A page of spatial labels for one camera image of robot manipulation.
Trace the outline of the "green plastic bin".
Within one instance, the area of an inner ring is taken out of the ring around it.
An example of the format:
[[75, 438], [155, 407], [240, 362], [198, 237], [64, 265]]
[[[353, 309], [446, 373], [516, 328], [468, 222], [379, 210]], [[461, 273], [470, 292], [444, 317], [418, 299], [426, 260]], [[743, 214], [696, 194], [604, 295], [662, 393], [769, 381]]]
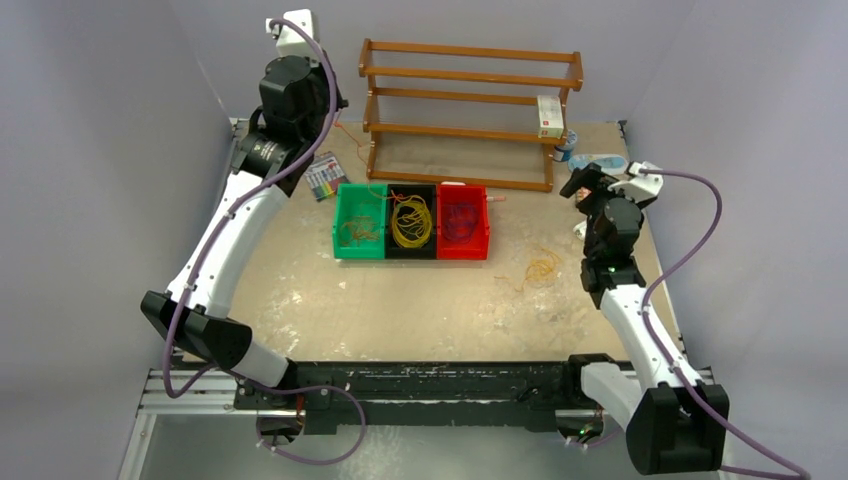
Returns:
[[385, 184], [347, 183], [339, 186], [332, 228], [336, 259], [385, 258], [387, 195]]

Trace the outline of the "black plastic bin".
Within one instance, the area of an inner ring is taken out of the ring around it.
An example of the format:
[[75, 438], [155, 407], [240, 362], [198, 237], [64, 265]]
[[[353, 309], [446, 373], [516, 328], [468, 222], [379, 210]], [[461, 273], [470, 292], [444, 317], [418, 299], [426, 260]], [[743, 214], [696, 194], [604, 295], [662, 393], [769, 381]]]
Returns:
[[389, 184], [385, 257], [434, 260], [437, 256], [437, 189], [434, 184]]

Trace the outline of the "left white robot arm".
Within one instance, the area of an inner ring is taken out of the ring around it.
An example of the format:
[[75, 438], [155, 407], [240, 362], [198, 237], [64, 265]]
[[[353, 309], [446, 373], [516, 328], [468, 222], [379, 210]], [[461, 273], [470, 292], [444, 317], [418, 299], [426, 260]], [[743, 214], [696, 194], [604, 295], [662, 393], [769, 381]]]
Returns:
[[198, 245], [168, 287], [146, 292], [141, 302], [165, 341], [163, 386], [171, 398], [197, 380], [173, 383], [171, 357], [181, 349], [205, 361], [202, 373], [217, 368], [260, 384], [259, 395], [272, 408], [297, 399], [298, 382], [290, 376], [295, 364], [229, 314], [250, 256], [347, 102], [325, 54], [271, 61], [259, 90], [261, 104], [235, 148], [224, 192]]

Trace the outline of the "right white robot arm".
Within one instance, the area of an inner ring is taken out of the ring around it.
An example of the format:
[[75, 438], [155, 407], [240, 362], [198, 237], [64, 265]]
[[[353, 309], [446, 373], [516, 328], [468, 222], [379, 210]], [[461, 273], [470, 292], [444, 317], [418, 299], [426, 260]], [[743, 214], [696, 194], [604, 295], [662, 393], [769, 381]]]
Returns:
[[590, 163], [561, 189], [587, 195], [581, 281], [613, 326], [632, 364], [630, 379], [611, 362], [593, 362], [564, 376], [561, 392], [576, 407], [598, 403], [625, 434], [629, 458], [643, 475], [716, 471], [722, 464], [729, 413], [725, 390], [707, 383], [655, 318], [653, 293], [635, 259], [644, 208], [658, 196], [661, 175], [632, 162], [619, 179]]

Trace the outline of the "red plastic bin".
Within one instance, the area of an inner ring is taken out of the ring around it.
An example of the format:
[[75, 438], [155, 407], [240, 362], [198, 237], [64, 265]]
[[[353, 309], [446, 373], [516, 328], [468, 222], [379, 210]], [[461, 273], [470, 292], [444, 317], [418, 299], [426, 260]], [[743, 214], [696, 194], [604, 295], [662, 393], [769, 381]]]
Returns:
[[486, 260], [490, 224], [486, 188], [437, 186], [438, 260]]

